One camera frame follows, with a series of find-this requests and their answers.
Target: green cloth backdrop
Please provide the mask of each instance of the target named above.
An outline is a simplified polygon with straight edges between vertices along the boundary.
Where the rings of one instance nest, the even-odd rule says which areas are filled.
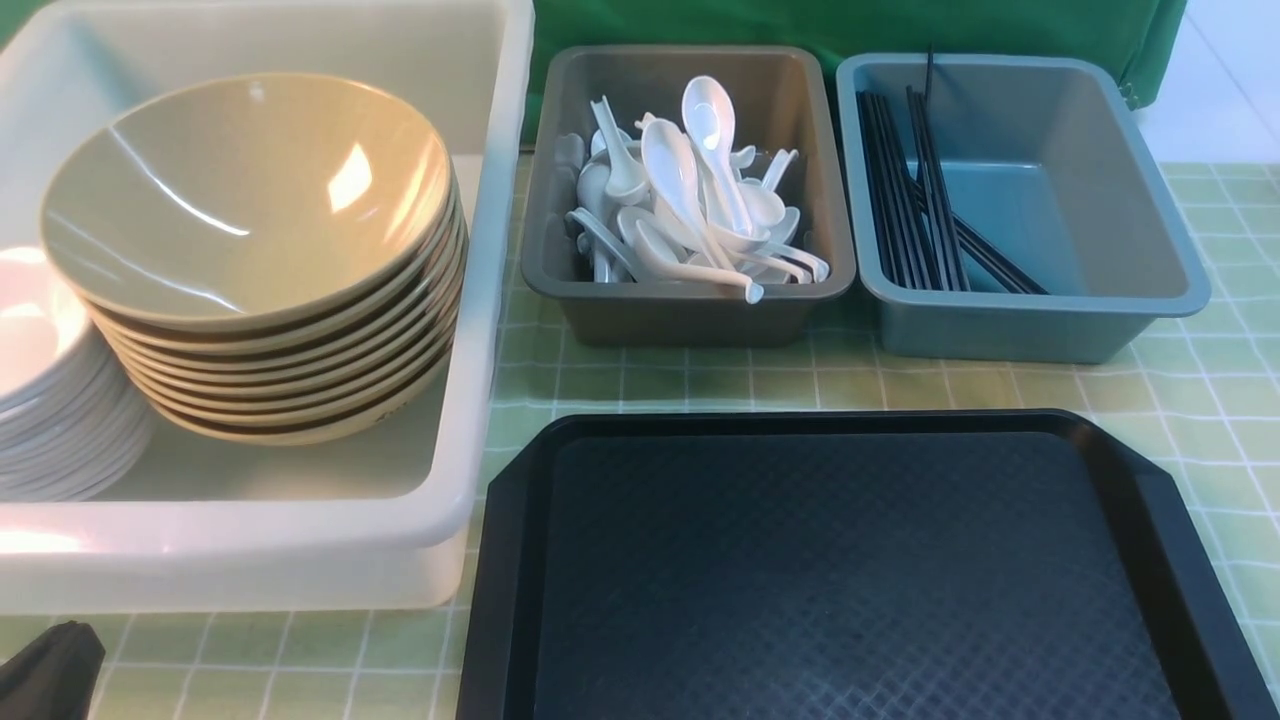
[[[45,0],[0,0],[0,42]],[[535,0],[525,137],[547,65],[575,45],[795,45],[828,77],[860,53],[997,53],[1079,58],[1106,69],[1130,106],[1149,105],[1187,0]]]

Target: stack of white plates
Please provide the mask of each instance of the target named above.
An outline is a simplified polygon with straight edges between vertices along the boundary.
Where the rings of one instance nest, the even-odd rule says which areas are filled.
[[[35,247],[0,251],[0,501],[83,500],[120,479],[152,414]]]
[[[116,120],[54,179],[42,234],[160,414],[280,446],[369,428],[436,379],[467,246],[426,118],[282,73]]]

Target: black tray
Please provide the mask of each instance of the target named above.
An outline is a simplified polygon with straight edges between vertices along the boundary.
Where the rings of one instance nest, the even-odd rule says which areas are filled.
[[[1060,411],[561,420],[461,720],[1276,719],[1172,479]]]

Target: plastic container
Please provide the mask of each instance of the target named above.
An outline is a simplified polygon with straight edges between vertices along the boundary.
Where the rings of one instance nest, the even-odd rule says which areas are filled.
[[[1105,363],[1157,318],[1192,315],[1210,284],[1147,145],[1111,78],[1065,59],[937,55],[929,119],[955,213],[1050,292],[893,284],[881,269],[855,94],[888,96],[910,138],[908,85],[924,55],[873,54],[836,73],[863,283],[897,355]],[[909,164],[915,147],[904,142]]]
[[[0,505],[0,612],[425,606],[453,594],[488,424],[532,45],[527,0],[70,0],[0,56],[0,246],[36,245],[58,165],[157,94],[334,73],[440,129],[471,222],[447,378],[372,430],[259,448],[168,423],[93,502]],[[442,423],[440,418],[448,421]]]
[[[815,305],[854,282],[849,211],[840,160],[813,55],[792,47],[637,45],[564,50],[552,60],[525,213],[521,270],[539,295],[558,300],[573,337],[594,346],[778,346],[800,337]],[[737,115],[735,147],[800,151],[778,193],[801,211],[796,245],[831,264],[831,277],[808,286],[773,286],[756,305],[741,292],[701,283],[596,284],[575,250],[564,214],[577,206],[576,176],[558,168],[557,140],[590,138],[588,102],[608,96],[623,129],[649,111],[678,123],[685,85],[718,79]],[[760,168],[767,158],[756,158]]]

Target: white plastic bin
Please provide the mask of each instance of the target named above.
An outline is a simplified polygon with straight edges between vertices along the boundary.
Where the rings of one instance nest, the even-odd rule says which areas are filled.
[[[453,594],[488,424],[532,15],[529,0],[63,0],[18,33],[0,55],[0,247],[38,242],[44,188],[113,117],[266,70],[349,77],[425,113],[453,154],[472,245],[439,387],[324,446],[165,427],[93,502],[0,505],[0,614],[406,607]]]

